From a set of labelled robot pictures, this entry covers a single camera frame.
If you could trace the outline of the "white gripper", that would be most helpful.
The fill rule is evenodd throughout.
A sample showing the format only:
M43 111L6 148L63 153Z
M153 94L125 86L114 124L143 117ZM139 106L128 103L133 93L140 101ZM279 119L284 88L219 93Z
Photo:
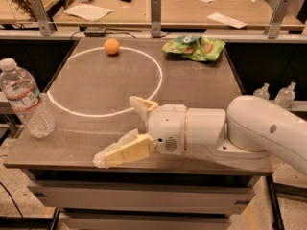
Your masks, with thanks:
M158 107L158 103L137 96L130 96L130 106L146 123L148 133L140 134L137 128L133 129L96 153L93 164L97 168L107 169L148 158L155 147L161 154L184 153L186 106L165 104Z

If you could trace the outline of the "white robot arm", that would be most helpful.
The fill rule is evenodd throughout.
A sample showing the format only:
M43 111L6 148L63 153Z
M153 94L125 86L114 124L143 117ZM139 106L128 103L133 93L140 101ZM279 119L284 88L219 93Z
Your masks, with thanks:
M273 154L307 175L307 122L270 101L244 95L222 110L159 105L131 96L130 105L146 132L134 129L96 153L96 167L117 167L156 151L258 170Z

